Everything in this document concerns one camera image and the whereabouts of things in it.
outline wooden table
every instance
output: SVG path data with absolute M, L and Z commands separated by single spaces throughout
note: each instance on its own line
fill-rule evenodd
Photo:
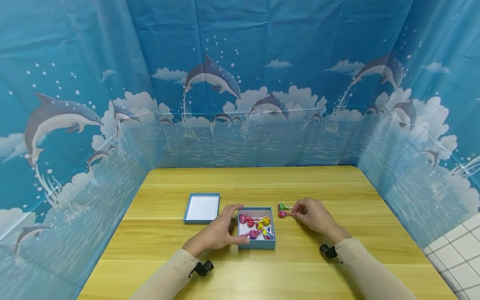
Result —
M 293 205 L 309 196 L 421 299 L 455 300 L 362 172 L 354 167 L 155 169 L 143 182 L 79 299 L 128 299 L 204 225 L 184 225 L 191 192 L 219 192 L 227 204 Z M 210 252 L 208 277 L 194 276 L 176 299 L 363 299 L 322 238 L 293 218 L 275 217 L 276 249 Z

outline beige sleeve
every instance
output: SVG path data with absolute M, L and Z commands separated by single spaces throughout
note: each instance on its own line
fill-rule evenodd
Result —
M 198 258 L 184 249 L 178 250 L 130 300 L 172 300 L 190 281 L 190 273 L 197 263 Z
M 357 282 L 366 300 L 416 300 L 413 293 L 356 239 L 335 245 L 345 269 Z

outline shower curtain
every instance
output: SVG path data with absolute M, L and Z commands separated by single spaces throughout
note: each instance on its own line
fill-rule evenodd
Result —
M 479 212 L 479 12 L 2 5 L 1 297 L 74 299 L 153 168 L 357 166 L 426 247 Z

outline hand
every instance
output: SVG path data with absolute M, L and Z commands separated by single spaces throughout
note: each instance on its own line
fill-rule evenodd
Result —
M 220 249 L 225 246 L 236 244 L 245 245 L 250 243 L 247 237 L 233 237 L 228 232 L 231 229 L 233 214 L 242 209 L 243 205 L 227 205 L 222 212 L 202 231 L 190 238 L 183 249 L 188 251 L 191 255 L 199 257 L 205 250 Z
M 298 200 L 292 208 L 292 216 L 311 230 L 325 235 L 333 244 L 352 237 L 318 200 L 312 198 Z

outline green lollipop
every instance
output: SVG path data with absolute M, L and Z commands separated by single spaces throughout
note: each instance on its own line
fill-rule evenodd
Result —
M 293 207 L 283 205 L 283 203 L 280 203 L 280 204 L 277 206 L 278 211 L 281 211 L 281 210 L 290 210 L 290 209 L 292 209 L 292 208 L 293 208 Z

